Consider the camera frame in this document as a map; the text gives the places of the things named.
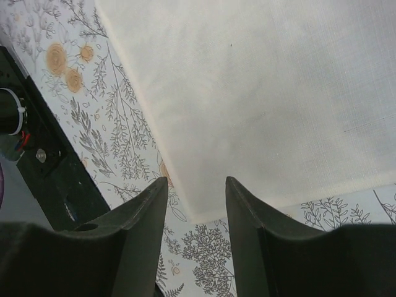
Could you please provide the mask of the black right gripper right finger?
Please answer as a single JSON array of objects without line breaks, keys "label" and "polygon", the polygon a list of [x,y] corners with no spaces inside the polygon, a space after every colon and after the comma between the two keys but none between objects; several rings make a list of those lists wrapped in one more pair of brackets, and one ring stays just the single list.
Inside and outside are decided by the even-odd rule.
[{"label": "black right gripper right finger", "polygon": [[330,232],[225,183],[238,296],[394,296],[395,227],[345,225]]}]

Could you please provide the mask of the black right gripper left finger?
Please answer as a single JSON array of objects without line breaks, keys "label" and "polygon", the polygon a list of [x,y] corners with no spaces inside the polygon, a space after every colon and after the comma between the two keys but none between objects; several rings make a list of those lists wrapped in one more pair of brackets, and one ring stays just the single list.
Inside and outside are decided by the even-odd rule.
[{"label": "black right gripper left finger", "polygon": [[156,283],[168,186],[138,196],[72,231],[1,225],[2,296],[160,296]]}]

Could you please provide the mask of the white cloth napkin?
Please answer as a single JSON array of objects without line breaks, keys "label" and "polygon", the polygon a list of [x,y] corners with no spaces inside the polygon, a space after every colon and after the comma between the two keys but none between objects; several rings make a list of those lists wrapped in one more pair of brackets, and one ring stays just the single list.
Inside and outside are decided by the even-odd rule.
[{"label": "white cloth napkin", "polygon": [[394,1],[97,1],[193,223],[395,181]]}]

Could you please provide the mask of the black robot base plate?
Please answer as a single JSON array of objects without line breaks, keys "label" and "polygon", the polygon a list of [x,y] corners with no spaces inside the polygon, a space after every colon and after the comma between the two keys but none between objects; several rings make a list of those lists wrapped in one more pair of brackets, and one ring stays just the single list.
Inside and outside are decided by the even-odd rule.
[{"label": "black robot base plate", "polygon": [[32,78],[1,47],[1,221],[73,230],[109,212]]}]

